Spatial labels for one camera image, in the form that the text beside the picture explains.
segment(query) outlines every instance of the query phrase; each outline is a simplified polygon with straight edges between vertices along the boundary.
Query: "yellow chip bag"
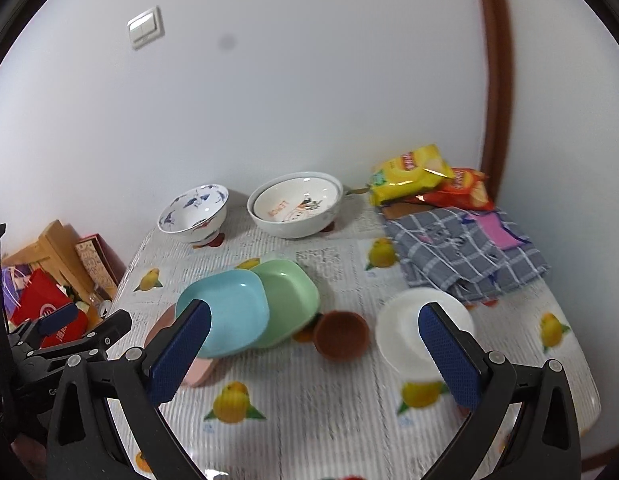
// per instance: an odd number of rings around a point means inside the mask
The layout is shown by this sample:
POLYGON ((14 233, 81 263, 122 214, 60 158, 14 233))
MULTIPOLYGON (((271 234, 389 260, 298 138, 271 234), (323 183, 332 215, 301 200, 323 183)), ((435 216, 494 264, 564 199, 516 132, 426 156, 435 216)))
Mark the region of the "yellow chip bag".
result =
POLYGON ((369 200, 381 205, 387 200, 413 195, 438 186, 454 172, 443 160, 435 144, 392 158, 373 170, 369 200))

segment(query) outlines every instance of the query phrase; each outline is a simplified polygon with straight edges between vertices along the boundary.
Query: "blue and white bowl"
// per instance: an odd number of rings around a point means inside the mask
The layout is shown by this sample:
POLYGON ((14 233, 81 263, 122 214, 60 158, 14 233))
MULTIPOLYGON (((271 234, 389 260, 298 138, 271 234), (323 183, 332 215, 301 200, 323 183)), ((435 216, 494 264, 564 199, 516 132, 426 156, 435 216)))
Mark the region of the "blue and white bowl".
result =
POLYGON ((205 245, 219 234, 230 192, 219 184, 195 187, 177 196, 158 217, 158 229, 179 240, 205 245))

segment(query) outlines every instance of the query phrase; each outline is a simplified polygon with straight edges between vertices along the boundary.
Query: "cloth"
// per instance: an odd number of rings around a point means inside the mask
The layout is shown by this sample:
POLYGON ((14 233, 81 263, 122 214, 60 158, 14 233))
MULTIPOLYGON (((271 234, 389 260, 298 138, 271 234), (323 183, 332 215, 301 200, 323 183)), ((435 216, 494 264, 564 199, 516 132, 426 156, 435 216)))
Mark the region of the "cloth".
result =
POLYGON ((497 209, 433 209, 385 222, 409 286, 433 286, 461 301, 489 300, 545 275, 541 252, 497 209))

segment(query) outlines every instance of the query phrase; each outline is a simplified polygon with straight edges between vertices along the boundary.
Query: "blue plate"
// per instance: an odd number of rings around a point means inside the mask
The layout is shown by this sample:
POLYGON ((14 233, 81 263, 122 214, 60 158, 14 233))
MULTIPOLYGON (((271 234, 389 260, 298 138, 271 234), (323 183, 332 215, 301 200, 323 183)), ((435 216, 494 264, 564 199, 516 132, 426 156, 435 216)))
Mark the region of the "blue plate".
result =
POLYGON ((269 322, 263 283, 251 270, 228 270, 192 283, 176 302, 176 317, 192 300, 205 301, 212 311, 210 334, 198 352, 203 359, 225 357, 252 346, 269 322))

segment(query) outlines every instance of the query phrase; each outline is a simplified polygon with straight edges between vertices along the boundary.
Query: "white bowl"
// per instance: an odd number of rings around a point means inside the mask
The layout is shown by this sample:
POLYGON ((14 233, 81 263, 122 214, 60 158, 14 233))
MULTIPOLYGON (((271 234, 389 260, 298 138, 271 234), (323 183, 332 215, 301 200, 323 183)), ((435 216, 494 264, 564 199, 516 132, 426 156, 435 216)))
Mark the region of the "white bowl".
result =
POLYGON ((342 199, 343 185, 337 178, 302 171, 258 187, 248 200, 248 213, 258 227, 272 236, 302 238, 333 222, 342 199))
POLYGON ((228 214, 229 191, 218 184, 195 187, 177 196, 158 217, 158 229, 179 240, 205 245, 218 236, 228 214))
POLYGON ((441 305, 460 330, 474 335, 474 321, 467 308, 442 290, 410 288, 394 296, 381 310, 376 323, 376 343, 394 371, 407 381, 442 381, 432 356, 418 331, 418 314, 427 303, 441 305))

